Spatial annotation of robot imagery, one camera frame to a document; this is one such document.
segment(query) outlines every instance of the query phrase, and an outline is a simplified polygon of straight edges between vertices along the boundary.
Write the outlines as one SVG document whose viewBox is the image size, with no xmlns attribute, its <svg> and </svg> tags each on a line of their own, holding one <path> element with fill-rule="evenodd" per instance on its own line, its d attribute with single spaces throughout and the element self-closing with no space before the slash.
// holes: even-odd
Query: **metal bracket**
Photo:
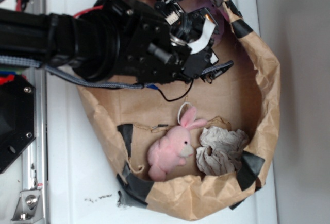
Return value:
<svg viewBox="0 0 330 224">
<path fill-rule="evenodd" d="M 39 189 L 21 191 L 11 224 L 32 224 L 43 218 L 43 197 Z"/>
<path fill-rule="evenodd" d="M 0 86 L 0 173 L 35 138 L 35 88 L 22 76 Z"/>
</svg>

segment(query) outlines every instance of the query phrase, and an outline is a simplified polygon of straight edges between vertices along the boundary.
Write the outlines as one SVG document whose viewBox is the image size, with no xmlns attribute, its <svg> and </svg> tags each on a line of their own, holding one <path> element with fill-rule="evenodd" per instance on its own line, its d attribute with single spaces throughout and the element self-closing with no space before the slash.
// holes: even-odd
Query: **bunny nose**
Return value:
<svg viewBox="0 0 330 224">
<path fill-rule="evenodd" d="M 184 146 L 184 148 L 181 150 L 181 152 L 180 152 L 180 156 L 186 158 L 186 157 L 188 157 L 188 156 L 193 155 L 193 153 L 194 153 L 194 149 L 193 149 L 193 147 L 192 147 L 191 145 L 186 145 L 186 146 Z"/>
</svg>

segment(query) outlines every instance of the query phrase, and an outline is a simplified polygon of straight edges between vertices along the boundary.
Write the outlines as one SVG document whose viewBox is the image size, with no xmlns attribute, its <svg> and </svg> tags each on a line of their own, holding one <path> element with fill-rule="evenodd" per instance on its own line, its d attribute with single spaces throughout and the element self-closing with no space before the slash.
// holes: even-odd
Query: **plush toy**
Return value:
<svg viewBox="0 0 330 224">
<path fill-rule="evenodd" d="M 164 181 L 166 174 L 170 173 L 177 165 L 184 166 L 188 156 L 193 155 L 193 147 L 190 145 L 190 130 L 203 127 L 207 120 L 196 119 L 197 108 L 189 108 L 179 125 L 170 129 L 165 136 L 155 141 L 148 151 L 148 162 L 150 167 L 149 176 L 154 181 Z"/>
</svg>

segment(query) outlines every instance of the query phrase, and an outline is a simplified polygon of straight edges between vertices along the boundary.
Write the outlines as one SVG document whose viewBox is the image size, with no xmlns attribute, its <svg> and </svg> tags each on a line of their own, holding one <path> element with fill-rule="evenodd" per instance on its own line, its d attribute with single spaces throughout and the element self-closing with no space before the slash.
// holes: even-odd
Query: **crumpled paper bag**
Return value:
<svg viewBox="0 0 330 224">
<path fill-rule="evenodd" d="M 229 71 L 213 84 L 196 80 L 186 98 L 175 102 L 165 102 L 157 91 L 148 88 L 78 89 L 109 164 L 123 186 L 123 195 L 127 193 L 127 198 L 144 208 L 197 220 L 242 201 L 253 194 L 256 187 L 264 186 L 279 131 L 280 72 L 277 58 L 243 21 L 230 0 L 184 0 L 180 4 L 187 11 L 206 4 L 215 19 L 225 18 L 224 34 L 216 39 L 213 51 L 219 63 L 234 61 Z M 134 82 L 134 79 L 115 76 L 111 81 Z M 181 96 L 189 86 L 174 82 L 159 87 L 168 98 L 174 98 Z M 199 118 L 212 120 L 220 116 L 230 121 L 232 130 L 244 130 L 251 138 L 244 152 L 250 157 L 263 158 L 265 162 L 257 171 L 256 180 L 244 190 L 238 182 L 238 173 L 202 176 L 196 172 L 194 161 L 187 163 L 182 171 L 174 172 L 175 176 L 166 182 L 152 182 L 147 178 L 144 173 L 146 154 L 143 153 L 153 142 L 151 127 L 176 125 L 177 110 L 185 101 L 198 108 Z M 130 139 L 124 140 L 118 126 L 136 123 L 142 124 L 144 130 L 131 125 L 130 143 Z M 192 134 L 196 139 L 199 135 L 198 131 Z"/>
</svg>

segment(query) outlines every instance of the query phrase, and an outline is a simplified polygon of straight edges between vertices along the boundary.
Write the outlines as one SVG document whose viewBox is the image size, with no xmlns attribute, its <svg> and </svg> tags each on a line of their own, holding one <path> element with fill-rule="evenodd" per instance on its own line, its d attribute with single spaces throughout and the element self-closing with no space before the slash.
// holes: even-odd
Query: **crumpled tissue paper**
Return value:
<svg viewBox="0 0 330 224">
<path fill-rule="evenodd" d="M 241 156 L 249 143 L 248 135 L 242 131 L 228 131 L 212 126 L 204 128 L 200 136 L 201 147 L 197 148 L 197 166 L 206 175 L 223 175 L 241 168 Z"/>
</svg>

